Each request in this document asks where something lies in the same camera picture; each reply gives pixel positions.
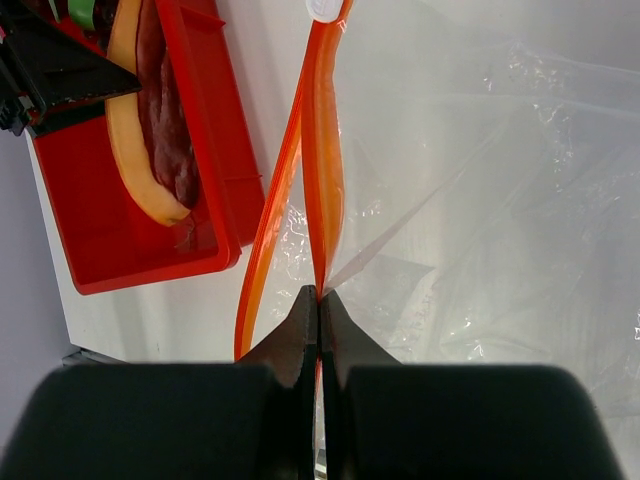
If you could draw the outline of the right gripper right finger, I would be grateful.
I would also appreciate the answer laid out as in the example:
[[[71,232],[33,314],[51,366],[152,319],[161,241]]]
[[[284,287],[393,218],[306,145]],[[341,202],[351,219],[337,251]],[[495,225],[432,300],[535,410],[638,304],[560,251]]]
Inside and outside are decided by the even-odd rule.
[[[586,391],[547,365],[402,364],[319,306],[332,479],[619,479]]]

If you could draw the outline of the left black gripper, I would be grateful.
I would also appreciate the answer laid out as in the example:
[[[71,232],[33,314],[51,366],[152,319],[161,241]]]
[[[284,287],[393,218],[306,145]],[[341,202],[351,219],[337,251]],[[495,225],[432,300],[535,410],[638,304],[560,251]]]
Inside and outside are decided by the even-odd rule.
[[[104,99],[140,89],[135,74],[44,19],[1,20],[2,130],[52,134],[103,116]],[[90,101],[98,102],[50,114]]]

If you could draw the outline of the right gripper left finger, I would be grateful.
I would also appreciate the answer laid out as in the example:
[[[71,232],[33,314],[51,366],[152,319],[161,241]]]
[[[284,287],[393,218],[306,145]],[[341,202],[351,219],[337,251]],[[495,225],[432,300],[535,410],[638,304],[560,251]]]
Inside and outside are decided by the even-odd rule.
[[[5,479],[310,479],[316,290],[238,362],[63,367],[31,396]]]

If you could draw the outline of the clear orange zip top bag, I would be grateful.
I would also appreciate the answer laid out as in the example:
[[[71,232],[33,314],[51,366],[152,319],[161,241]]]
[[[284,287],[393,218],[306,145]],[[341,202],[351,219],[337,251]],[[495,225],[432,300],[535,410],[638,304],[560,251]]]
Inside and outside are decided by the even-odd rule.
[[[639,424],[639,5],[315,1],[235,351],[315,274],[393,354]]]

